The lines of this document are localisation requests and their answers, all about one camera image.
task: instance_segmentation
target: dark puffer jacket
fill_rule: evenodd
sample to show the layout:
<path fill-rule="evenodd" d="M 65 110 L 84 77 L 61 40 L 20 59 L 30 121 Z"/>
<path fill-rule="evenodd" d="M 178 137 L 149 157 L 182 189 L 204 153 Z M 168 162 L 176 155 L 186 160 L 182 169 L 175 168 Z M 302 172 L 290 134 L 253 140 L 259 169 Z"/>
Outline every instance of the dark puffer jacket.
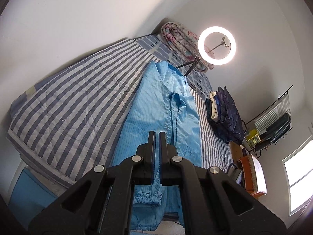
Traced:
<path fill-rule="evenodd" d="M 218 122 L 214 122 L 211 119 L 212 103 L 207 99 L 205 104 L 208 122 L 212 126 L 215 135 L 225 143 L 233 141 L 236 144 L 241 145 L 245 132 L 235 102 L 226 87 L 224 87 L 224 89 L 219 87 L 216 95 L 219 99 L 221 110 L 219 120 Z"/>

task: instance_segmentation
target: light blue jacket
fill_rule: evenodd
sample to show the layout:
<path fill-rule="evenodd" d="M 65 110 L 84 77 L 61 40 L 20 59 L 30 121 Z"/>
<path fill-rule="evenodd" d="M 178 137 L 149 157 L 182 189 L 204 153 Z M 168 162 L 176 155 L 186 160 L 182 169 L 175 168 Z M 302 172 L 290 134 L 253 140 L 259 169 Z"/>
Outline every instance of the light blue jacket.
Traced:
<path fill-rule="evenodd" d="M 136 186 L 132 230 L 155 230 L 165 212 L 178 212 L 183 222 L 177 186 L 160 185 L 158 133 L 180 156 L 202 166 L 199 116 L 186 77 L 168 62 L 150 62 L 123 126 L 112 166 L 136 154 L 138 145 L 156 132 L 155 179 L 152 186 Z"/>

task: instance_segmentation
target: bright window pane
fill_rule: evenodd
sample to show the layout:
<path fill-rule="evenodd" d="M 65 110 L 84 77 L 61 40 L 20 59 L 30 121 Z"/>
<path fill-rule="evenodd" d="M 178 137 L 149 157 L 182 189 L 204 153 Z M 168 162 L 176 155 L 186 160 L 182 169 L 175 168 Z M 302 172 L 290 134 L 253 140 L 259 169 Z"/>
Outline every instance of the bright window pane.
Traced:
<path fill-rule="evenodd" d="M 313 195 L 313 171 L 290 188 L 291 211 L 301 206 Z"/>
<path fill-rule="evenodd" d="M 289 186 L 293 185 L 313 168 L 313 141 L 285 162 Z"/>

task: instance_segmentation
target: rolled blanket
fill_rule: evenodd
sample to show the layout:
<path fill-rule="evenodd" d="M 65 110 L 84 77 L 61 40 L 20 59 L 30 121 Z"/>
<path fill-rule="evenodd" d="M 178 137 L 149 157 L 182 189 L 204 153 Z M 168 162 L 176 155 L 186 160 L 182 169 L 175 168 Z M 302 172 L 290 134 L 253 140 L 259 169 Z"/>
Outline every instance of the rolled blanket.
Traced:
<path fill-rule="evenodd" d="M 161 27 L 161 36 L 165 40 L 167 46 L 175 51 L 185 62 L 190 62 L 198 55 L 198 36 L 189 31 L 180 23 L 168 22 Z M 205 51 L 214 58 L 214 53 L 204 45 Z M 208 68 L 212 70 L 213 64 L 206 62 L 200 57 L 197 69 L 200 72 L 206 72 Z"/>

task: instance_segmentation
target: glowing white ring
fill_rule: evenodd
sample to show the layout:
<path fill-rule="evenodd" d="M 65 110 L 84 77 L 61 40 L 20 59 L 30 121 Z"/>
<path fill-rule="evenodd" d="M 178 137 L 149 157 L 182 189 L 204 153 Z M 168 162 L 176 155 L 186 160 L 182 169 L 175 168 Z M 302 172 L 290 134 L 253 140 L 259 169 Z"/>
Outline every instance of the glowing white ring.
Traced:
<path fill-rule="evenodd" d="M 228 40 L 230 42 L 230 52 L 223 59 L 214 59 L 214 58 L 210 57 L 206 53 L 206 51 L 204 50 L 204 40 L 211 33 L 221 33 L 221 34 L 224 34 L 228 38 Z M 232 34 L 228 30 L 226 30 L 223 27 L 212 26 L 212 27 L 209 27 L 209 28 L 205 29 L 202 32 L 202 34 L 200 34 L 200 37 L 199 37 L 199 40 L 198 40 L 198 50 L 199 50 L 199 53 L 202 56 L 202 58 L 204 60 L 206 60 L 207 62 L 209 62 L 211 64 L 214 64 L 214 65 L 222 65 L 222 64 L 228 63 L 231 59 L 233 59 L 233 57 L 234 57 L 234 55 L 236 53 L 236 42 L 235 42 L 234 37 L 232 36 Z"/>

